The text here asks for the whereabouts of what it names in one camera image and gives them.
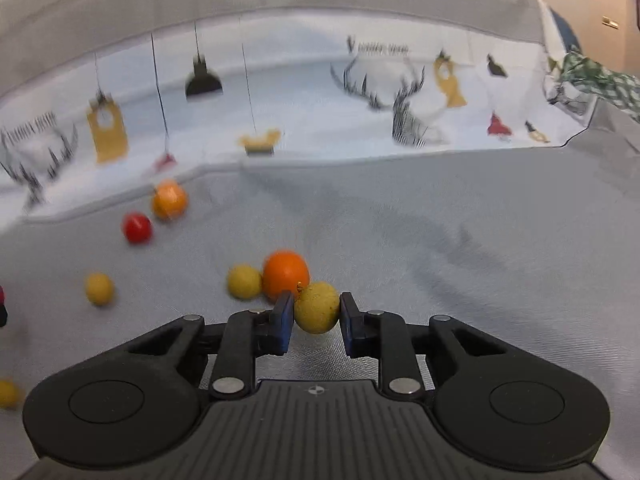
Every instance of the ball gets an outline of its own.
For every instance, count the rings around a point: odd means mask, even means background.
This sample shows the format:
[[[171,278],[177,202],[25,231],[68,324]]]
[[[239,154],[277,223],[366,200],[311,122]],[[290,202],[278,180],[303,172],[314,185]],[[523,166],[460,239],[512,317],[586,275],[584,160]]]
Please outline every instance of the ball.
[[[262,291],[271,301],[289,290],[294,298],[299,290],[309,284],[309,269],[302,256],[293,251],[276,251],[264,261],[262,268]]]
[[[236,265],[226,276],[226,288],[238,300],[252,300],[262,290],[262,276],[252,266]]]
[[[0,408],[14,410],[22,400],[22,393],[18,386],[8,380],[0,380]]]
[[[300,292],[293,306],[298,326],[309,334],[329,332],[340,317],[340,296],[327,282],[314,282]]]
[[[142,213],[130,213],[122,221],[122,233],[130,244],[143,244],[151,240],[154,228]]]
[[[171,220],[183,215],[189,205],[189,195],[175,180],[158,184],[151,201],[151,209],[161,220]]]
[[[104,306],[113,299],[113,282],[106,274],[94,272],[84,280],[84,293],[95,306]]]

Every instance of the green patterned fabric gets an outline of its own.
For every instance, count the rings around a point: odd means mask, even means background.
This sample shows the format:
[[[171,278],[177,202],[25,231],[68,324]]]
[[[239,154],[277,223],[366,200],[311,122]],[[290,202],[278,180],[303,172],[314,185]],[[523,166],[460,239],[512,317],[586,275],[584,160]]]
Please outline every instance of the green patterned fabric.
[[[564,58],[560,81],[571,83],[585,94],[602,97],[640,123],[640,79],[637,77],[613,72],[572,50]]]

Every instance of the orange fruit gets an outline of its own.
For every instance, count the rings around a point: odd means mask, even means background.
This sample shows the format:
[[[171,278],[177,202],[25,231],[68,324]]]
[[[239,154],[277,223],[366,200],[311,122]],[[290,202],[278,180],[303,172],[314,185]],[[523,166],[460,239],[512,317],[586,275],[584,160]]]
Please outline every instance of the orange fruit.
[[[262,291],[271,301],[276,301],[284,290],[290,290],[297,298],[299,289],[306,287],[309,281],[305,261],[293,251],[276,251],[264,261]]]
[[[156,187],[151,209],[161,220],[176,218],[189,205],[187,192],[175,180],[165,180]]]

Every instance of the red lamp print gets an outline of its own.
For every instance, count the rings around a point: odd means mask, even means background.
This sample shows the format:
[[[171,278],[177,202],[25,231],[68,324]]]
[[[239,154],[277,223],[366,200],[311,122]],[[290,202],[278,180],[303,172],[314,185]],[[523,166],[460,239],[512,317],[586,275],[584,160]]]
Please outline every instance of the red lamp print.
[[[510,127],[504,124],[495,112],[491,114],[491,124],[486,132],[491,136],[497,136],[500,140],[508,140],[513,135]]]

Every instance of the yellow ball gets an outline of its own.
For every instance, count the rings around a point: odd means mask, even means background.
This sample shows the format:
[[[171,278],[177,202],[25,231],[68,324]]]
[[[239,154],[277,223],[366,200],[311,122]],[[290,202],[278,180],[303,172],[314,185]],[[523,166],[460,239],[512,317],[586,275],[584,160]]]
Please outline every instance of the yellow ball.
[[[22,393],[11,381],[0,380],[0,408],[12,410],[18,407]]]
[[[113,299],[113,282],[106,274],[94,272],[84,280],[84,293],[95,306],[106,305]]]
[[[262,290],[262,276],[247,264],[232,267],[226,276],[226,288],[238,300],[251,300]]]
[[[329,332],[340,317],[340,296],[329,283],[310,283],[300,292],[293,306],[293,317],[305,332]]]

